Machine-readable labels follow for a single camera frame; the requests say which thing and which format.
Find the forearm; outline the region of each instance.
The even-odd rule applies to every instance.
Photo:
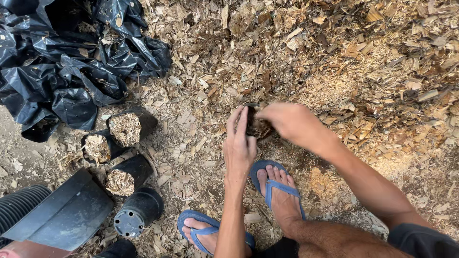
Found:
[[[216,258],[245,257],[245,229],[242,206],[244,187],[225,189],[222,221],[218,233]]]
[[[402,223],[404,219],[428,226],[393,183],[361,161],[342,143],[337,143],[322,156],[338,169],[362,205],[389,228]]]

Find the man's left hand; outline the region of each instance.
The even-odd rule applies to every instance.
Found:
[[[223,143],[226,165],[225,191],[241,192],[244,189],[250,167],[257,155],[257,139],[246,135],[248,107],[239,106],[228,119],[227,138]]]

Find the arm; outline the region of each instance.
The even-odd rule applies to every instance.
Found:
[[[257,155],[257,140],[246,136],[248,108],[239,106],[228,119],[228,137],[223,143],[226,165],[224,178],[225,197],[222,222],[218,233],[215,257],[245,257],[244,212],[242,194]],[[238,115],[237,131],[235,123]]]
[[[429,227],[394,184],[351,153],[306,107],[275,103],[257,117],[269,120],[282,137],[332,163],[360,202],[390,229],[401,223]]]

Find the hand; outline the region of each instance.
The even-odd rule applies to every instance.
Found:
[[[339,143],[336,134],[300,104],[274,103],[258,112],[257,118],[269,120],[283,138],[321,157]]]
[[[237,192],[244,189],[250,167],[257,155],[257,139],[246,135],[248,107],[239,106],[229,117],[226,125],[227,138],[223,143],[226,175],[225,188]]]

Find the toe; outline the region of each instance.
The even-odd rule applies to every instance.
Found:
[[[287,173],[286,173],[283,169],[281,169],[281,170],[279,171],[279,173],[280,173],[280,180],[281,180],[281,182],[282,182],[284,185],[288,185]]]
[[[276,180],[276,176],[274,175],[273,166],[271,165],[266,166],[266,172],[268,173],[269,179]]]
[[[295,181],[293,180],[293,177],[291,175],[287,176],[287,181],[288,181],[288,186],[292,188],[296,188]]]
[[[276,177],[276,181],[281,182],[282,180],[280,179],[279,169],[277,167],[274,167],[273,170],[274,170],[274,176]]]
[[[268,174],[266,173],[266,170],[264,169],[259,169],[257,171],[257,178],[260,183],[260,192],[262,196],[265,196],[266,194],[266,181],[268,181]]]
[[[184,226],[184,227],[182,227],[182,231],[185,234],[186,238],[188,238],[188,241],[190,241],[190,243],[192,243],[192,244],[195,244],[193,239],[191,239],[191,228]]]
[[[205,222],[202,222],[202,221],[198,221],[198,220],[195,220],[193,218],[185,219],[184,224],[185,224],[185,226],[187,226],[189,228],[194,228],[194,229],[197,229],[197,230],[205,229],[205,228],[208,228],[208,227],[211,226],[208,223],[205,223]]]

